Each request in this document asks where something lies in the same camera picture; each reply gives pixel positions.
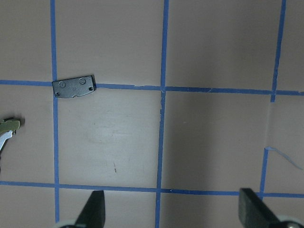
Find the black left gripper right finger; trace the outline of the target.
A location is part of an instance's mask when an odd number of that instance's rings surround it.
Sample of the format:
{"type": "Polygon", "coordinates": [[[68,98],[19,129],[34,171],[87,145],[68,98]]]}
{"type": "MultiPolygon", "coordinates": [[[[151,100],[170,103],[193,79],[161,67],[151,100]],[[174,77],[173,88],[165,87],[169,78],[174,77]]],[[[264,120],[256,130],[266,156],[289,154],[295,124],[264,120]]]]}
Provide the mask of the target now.
{"type": "Polygon", "coordinates": [[[277,216],[250,188],[241,188],[238,218],[244,228],[272,228],[280,223],[277,216]]]}

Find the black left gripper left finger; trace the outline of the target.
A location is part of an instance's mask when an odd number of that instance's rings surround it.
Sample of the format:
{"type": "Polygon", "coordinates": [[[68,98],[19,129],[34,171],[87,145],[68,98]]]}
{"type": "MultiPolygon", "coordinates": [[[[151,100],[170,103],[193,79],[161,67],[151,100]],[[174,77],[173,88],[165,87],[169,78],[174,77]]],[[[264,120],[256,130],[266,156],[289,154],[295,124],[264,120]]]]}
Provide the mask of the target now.
{"type": "Polygon", "coordinates": [[[103,228],[105,225],[105,194],[103,190],[91,193],[75,221],[76,228],[103,228]]]}

